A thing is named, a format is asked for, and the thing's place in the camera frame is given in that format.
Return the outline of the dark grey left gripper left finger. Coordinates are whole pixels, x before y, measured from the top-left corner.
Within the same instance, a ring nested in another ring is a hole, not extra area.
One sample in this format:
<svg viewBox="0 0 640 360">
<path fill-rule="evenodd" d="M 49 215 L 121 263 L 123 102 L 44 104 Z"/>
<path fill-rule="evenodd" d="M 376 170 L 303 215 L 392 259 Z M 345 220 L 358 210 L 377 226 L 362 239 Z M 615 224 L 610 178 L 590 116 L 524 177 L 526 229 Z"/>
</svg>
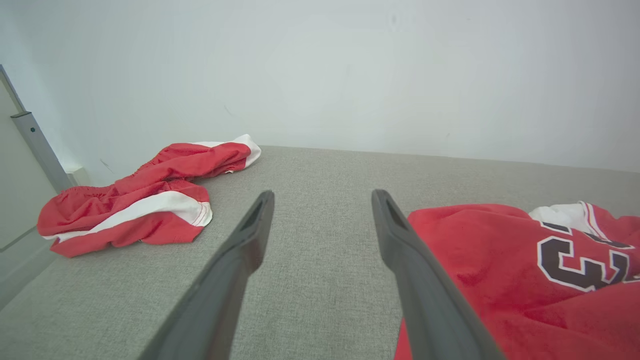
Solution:
<svg viewBox="0 0 640 360">
<path fill-rule="evenodd" d="M 142 360 L 227 360 L 249 277 L 265 259 L 275 195 L 258 195 L 140 355 Z"/>
</svg>

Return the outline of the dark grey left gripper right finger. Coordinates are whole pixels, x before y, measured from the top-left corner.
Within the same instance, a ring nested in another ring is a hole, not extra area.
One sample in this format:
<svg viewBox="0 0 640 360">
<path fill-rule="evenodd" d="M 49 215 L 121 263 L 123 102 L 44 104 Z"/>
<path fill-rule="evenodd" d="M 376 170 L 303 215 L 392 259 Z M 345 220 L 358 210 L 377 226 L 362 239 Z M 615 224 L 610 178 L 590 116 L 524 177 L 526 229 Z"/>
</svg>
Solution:
<svg viewBox="0 0 640 360">
<path fill-rule="evenodd" d="M 381 259 L 393 272 L 414 360 L 503 360 L 505 355 L 391 194 L 371 194 Z"/>
</svg>

